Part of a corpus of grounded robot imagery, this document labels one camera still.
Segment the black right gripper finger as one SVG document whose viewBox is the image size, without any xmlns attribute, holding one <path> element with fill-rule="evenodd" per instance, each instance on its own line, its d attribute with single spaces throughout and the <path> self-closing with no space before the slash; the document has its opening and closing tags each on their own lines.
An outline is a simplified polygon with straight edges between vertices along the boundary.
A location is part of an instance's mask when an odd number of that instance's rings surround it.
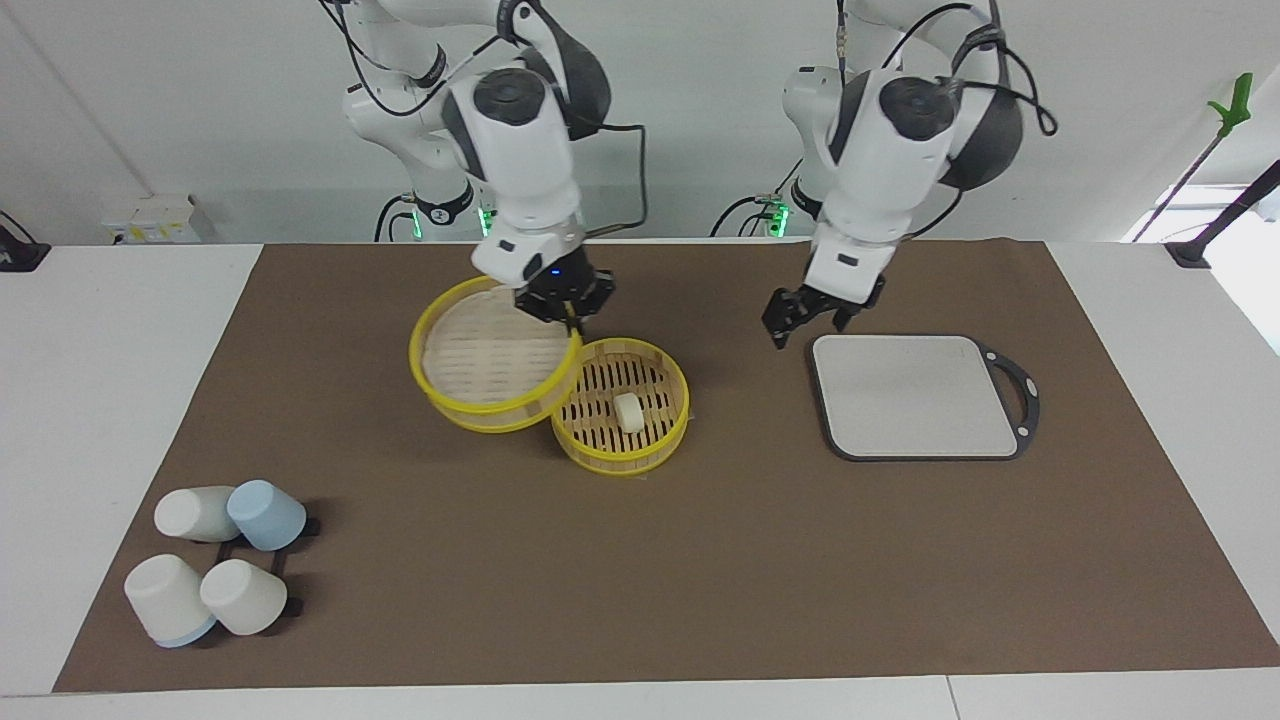
<svg viewBox="0 0 1280 720">
<path fill-rule="evenodd" d="M 515 306 L 539 322 L 566 323 L 563 291 L 554 286 L 529 284 L 515 292 Z"/>
<path fill-rule="evenodd" d="M 605 306 L 614 288 L 613 272 L 604 269 L 593 270 L 585 286 L 570 290 L 570 295 L 564 301 L 564 325 L 572 332 L 585 334 L 585 322 L 595 316 Z"/>
</svg>

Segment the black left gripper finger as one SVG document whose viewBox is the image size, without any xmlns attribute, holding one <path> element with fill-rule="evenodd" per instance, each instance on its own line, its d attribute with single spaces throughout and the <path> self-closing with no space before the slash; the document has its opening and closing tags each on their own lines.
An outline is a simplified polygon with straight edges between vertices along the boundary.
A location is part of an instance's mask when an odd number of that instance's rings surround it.
<svg viewBox="0 0 1280 720">
<path fill-rule="evenodd" d="M 838 301 L 836 304 L 836 306 L 835 306 L 835 314 L 832 316 L 832 325 L 833 325 L 833 328 L 837 332 L 844 333 L 846 331 L 846 328 L 849 327 L 849 323 L 855 316 L 858 316 L 859 314 L 861 314 L 864 311 L 872 310 L 879 302 L 879 299 L 881 299 L 882 291 L 884 288 L 884 284 L 886 284 L 886 278 L 877 278 L 876 283 L 873 284 L 873 287 L 870 290 L 870 295 L 868 296 L 868 299 L 864 302 L 859 304 L 859 302 L 845 301 L 845 300 Z"/>
<path fill-rule="evenodd" d="M 762 324 L 777 350 L 786 348 L 790 336 L 815 316 L 817 296 L 812 288 L 801 286 L 797 290 L 777 288 L 771 296 Z"/>
</svg>

